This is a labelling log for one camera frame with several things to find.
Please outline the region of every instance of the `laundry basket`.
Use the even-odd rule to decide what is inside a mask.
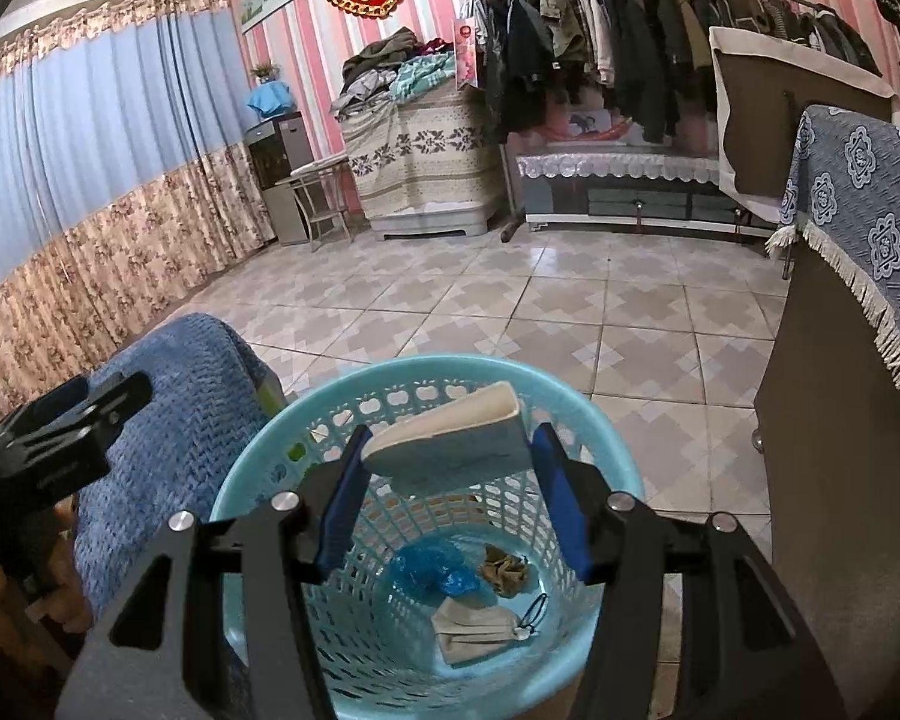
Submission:
[[[615,490],[642,496],[620,437],[574,389],[510,360],[430,355],[371,365],[290,404],[237,459],[213,519],[246,514],[276,491],[296,487],[309,464],[338,459],[361,422],[376,432],[504,380],[520,397],[528,434],[552,423],[571,458],[595,464]],[[485,542],[528,557],[528,587],[500,603],[519,616],[546,592],[538,631],[491,658],[444,664],[430,622],[434,608],[396,589],[386,570],[395,550],[434,536],[450,538],[474,557],[474,567]],[[304,586],[320,665],[341,719],[502,720],[546,700],[583,669],[602,589],[581,584],[563,562],[533,471],[425,499],[400,498],[386,479],[372,477],[353,541],[346,564],[326,584]],[[224,588],[224,627],[245,661],[240,586],[228,579],[234,581]]]

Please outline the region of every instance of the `lace tablecloth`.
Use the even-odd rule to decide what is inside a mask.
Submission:
[[[720,161],[704,157],[645,151],[564,152],[523,154],[516,158],[520,175],[527,178],[564,178],[597,175],[617,178],[666,178],[669,181],[720,182]]]
[[[876,328],[900,391],[900,127],[813,105],[804,112],[768,248],[806,240]]]

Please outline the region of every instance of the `blue knitted cover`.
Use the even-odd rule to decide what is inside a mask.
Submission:
[[[154,398],[107,452],[110,474],[79,493],[74,557],[95,617],[171,514],[187,509],[207,521],[227,471],[266,424],[257,389],[269,367],[208,314],[154,330],[90,380],[137,370]]]

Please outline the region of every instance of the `diamond tile pattern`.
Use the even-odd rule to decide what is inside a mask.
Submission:
[[[696,521],[733,512],[769,557],[770,500],[751,433],[789,287],[781,268],[759,247],[664,235],[524,226],[505,245],[497,233],[364,233],[317,252],[269,247],[172,316],[220,317],[297,394],[398,355],[540,367],[592,394],[653,507]],[[652,716],[672,706],[681,598],[679,577],[668,577]]]

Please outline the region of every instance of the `metal screw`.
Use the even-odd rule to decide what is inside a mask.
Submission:
[[[737,518],[733,514],[718,512],[713,515],[713,527],[721,533],[733,533],[737,529]]]
[[[276,493],[271,498],[271,506],[277,512],[293,512],[300,505],[300,496],[296,493]]]
[[[170,518],[170,529],[172,531],[186,531],[194,525],[194,516],[187,511],[177,512]]]
[[[607,496],[607,506],[615,512],[631,512],[636,502],[629,493],[610,493]]]

